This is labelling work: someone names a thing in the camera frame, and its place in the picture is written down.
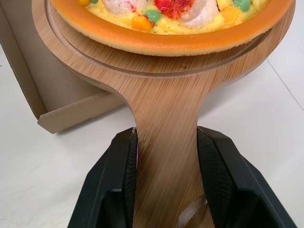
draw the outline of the cardboard box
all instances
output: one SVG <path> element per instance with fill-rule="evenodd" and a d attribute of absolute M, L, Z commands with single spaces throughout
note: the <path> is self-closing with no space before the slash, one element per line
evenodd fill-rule
<path fill-rule="evenodd" d="M 0 0 L 0 42 L 38 124 L 57 133 L 118 108 L 124 100 L 88 84 L 44 45 L 31 0 Z"/>

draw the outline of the melted cheese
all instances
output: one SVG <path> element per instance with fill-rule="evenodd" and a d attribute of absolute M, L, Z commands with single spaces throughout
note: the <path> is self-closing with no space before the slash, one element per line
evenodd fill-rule
<path fill-rule="evenodd" d="M 269 2 L 269 0 L 252 0 L 253 4 L 257 1 L 259 3 L 259 7 L 261 7 L 261 2 L 263 3 L 263 7 Z M 143 15 L 144 11 L 138 11 L 133 13 L 127 13 L 122 16 L 115 16 L 111 14 L 103 4 L 102 0 L 99 0 L 97 4 L 92 4 L 87 8 L 91 13 L 95 14 L 96 16 L 107 20 L 113 24 L 132 29 L 131 21 L 132 18 L 136 15 Z M 146 10 L 157 10 L 156 6 L 153 5 L 152 2 L 149 2 L 148 7 Z M 259 11 L 257 10 L 254 5 L 250 6 L 249 11 L 243 12 L 244 19 L 243 21 L 249 20 L 250 18 L 254 17 Z M 224 17 L 219 13 L 212 23 L 206 24 L 201 28 L 188 28 L 182 24 L 180 24 L 176 20 L 172 20 L 165 16 L 157 22 L 156 26 L 153 28 L 151 33 L 157 33 L 161 35 L 190 35 L 190 34 L 199 34 L 199 33 L 207 33 L 213 32 L 217 30 L 225 29 L 224 26 Z"/>

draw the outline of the wooden pizza board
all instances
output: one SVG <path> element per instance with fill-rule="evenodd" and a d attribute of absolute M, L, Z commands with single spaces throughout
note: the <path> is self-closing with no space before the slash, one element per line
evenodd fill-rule
<path fill-rule="evenodd" d="M 175 227 L 204 194 L 196 146 L 198 113 L 214 89 L 255 69 L 283 39 L 295 2 L 269 32 L 249 44 L 194 57 L 152 57 L 117 50 L 83 36 L 49 0 L 32 0 L 46 46 L 89 83 L 120 94 L 133 112 L 140 144 L 134 228 Z M 209 209 L 187 225 L 213 227 Z"/>

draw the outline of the white floor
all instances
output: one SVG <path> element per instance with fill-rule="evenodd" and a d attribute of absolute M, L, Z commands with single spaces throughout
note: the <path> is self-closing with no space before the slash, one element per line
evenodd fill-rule
<path fill-rule="evenodd" d="M 279 47 L 250 75 L 212 94 L 198 122 L 232 138 L 298 227 L 304 227 L 303 11 L 298 0 Z M 49 134 L 36 124 L 0 48 L 0 227 L 67 227 L 86 173 L 116 133 L 132 126 L 125 107 Z"/>

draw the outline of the pizza crust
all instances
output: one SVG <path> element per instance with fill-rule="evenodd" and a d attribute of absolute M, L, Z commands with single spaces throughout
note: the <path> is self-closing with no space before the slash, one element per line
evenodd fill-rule
<path fill-rule="evenodd" d="M 196 35 L 158 35 L 120 27 L 89 12 L 77 0 L 51 0 L 61 17 L 85 36 L 110 47 L 151 56 L 194 56 L 250 42 L 271 29 L 293 0 L 271 0 L 257 16 L 232 28 Z"/>

